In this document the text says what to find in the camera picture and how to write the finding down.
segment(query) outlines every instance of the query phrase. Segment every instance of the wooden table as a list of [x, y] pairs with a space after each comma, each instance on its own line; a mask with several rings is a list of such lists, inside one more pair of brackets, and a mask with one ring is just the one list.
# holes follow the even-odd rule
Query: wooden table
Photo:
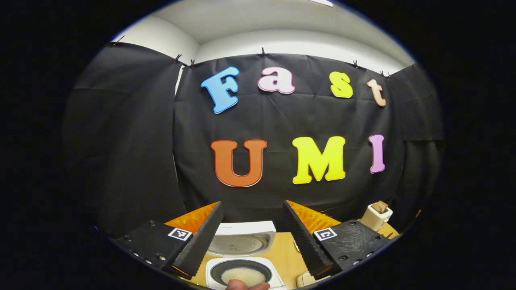
[[[394, 230], [389, 224], [385, 224], [379, 231], [379, 234], [383, 236], [388, 236], [389, 238], [394, 238], [398, 235], [398, 232]], [[276, 271], [283, 280], [283, 283], [287, 285], [287, 288], [296, 289], [296, 279], [305, 271], [307, 271], [307, 267], [304, 264], [303, 257], [301, 253], [299, 253], [294, 245], [294, 238], [292, 234], [287, 233], [276, 233], [274, 238], [274, 242], [270, 250], [264, 254], [257, 255], [257, 257], [263, 257], [272, 262]], [[211, 259], [220, 258], [217, 256], [205, 255], [202, 260], [201, 266], [197, 271], [197, 275], [192, 278], [191, 283], [206, 286], [206, 263]]]

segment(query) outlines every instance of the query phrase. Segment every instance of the human hand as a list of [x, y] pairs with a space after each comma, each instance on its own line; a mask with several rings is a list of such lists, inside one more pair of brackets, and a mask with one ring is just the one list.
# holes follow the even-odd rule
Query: human hand
[[247, 288], [247, 285], [240, 280], [229, 280], [228, 287], [225, 290], [268, 290], [269, 283], [261, 283], [253, 288]]

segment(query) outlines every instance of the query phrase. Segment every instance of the black inner pot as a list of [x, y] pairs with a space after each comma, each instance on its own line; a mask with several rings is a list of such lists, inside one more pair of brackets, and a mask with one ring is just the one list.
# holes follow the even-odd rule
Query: black inner pot
[[222, 280], [222, 274], [225, 271], [233, 268], [249, 268], [259, 271], [265, 276], [265, 282], [269, 282], [270, 278], [272, 277], [272, 273], [270, 272], [269, 268], [258, 262], [249, 260], [230, 260], [215, 265], [211, 271], [212, 278], [220, 284], [227, 286], [227, 284]]

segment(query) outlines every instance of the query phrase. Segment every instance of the foam letter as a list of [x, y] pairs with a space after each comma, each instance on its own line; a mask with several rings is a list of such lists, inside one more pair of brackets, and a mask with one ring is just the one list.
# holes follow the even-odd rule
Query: foam letter
[[265, 75], [258, 80], [258, 87], [264, 91], [279, 91], [282, 94], [291, 94], [296, 88], [292, 85], [292, 73], [284, 68], [265, 68]]
[[[219, 114], [238, 103], [236, 96], [230, 96], [228, 90], [236, 92], [238, 90], [238, 84], [233, 77], [228, 75], [237, 75], [240, 72], [236, 67], [228, 67], [227, 69], [217, 73], [216, 75], [205, 79], [201, 83], [201, 87], [208, 89], [209, 94], [212, 96], [215, 107], [213, 112]], [[225, 83], [222, 83], [222, 78], [228, 76], [225, 79]]]
[[351, 80], [345, 73], [330, 73], [330, 82], [333, 84], [330, 89], [334, 96], [338, 98], [350, 98], [353, 95], [353, 88], [350, 86]]
[[308, 167], [312, 169], [312, 173], [317, 181], [323, 179], [326, 168], [329, 167], [328, 173], [325, 175], [327, 181], [339, 180], [346, 177], [343, 170], [343, 153], [342, 146], [346, 140], [340, 136], [334, 136], [328, 139], [328, 143], [321, 154], [314, 140], [310, 137], [299, 137], [292, 141], [292, 145], [297, 148], [297, 175], [292, 179], [294, 184], [310, 183], [312, 177], [308, 174]]
[[382, 98], [382, 94], [380, 91], [382, 90], [382, 87], [376, 83], [376, 80], [372, 79], [367, 82], [367, 85], [371, 87], [371, 90], [373, 91], [373, 97], [375, 97], [375, 101], [380, 107], [385, 107], [387, 104], [387, 101]]
[[264, 140], [247, 140], [244, 147], [249, 150], [249, 173], [236, 175], [233, 171], [233, 150], [236, 142], [229, 140], [214, 141], [211, 145], [215, 151], [215, 174], [217, 178], [228, 186], [249, 187], [255, 185], [262, 178], [262, 151], [267, 147]]
[[369, 137], [369, 142], [373, 146], [373, 165], [369, 172], [378, 173], [385, 170], [385, 164], [383, 164], [383, 136], [372, 135]]

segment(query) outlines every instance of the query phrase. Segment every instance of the rice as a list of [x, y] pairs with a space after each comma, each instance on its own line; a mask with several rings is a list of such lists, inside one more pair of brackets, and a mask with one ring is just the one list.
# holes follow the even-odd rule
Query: rice
[[254, 287], [265, 282], [265, 275], [255, 269], [250, 268], [233, 268], [222, 273], [222, 280], [228, 284], [229, 280], [240, 280], [244, 282], [248, 288]]

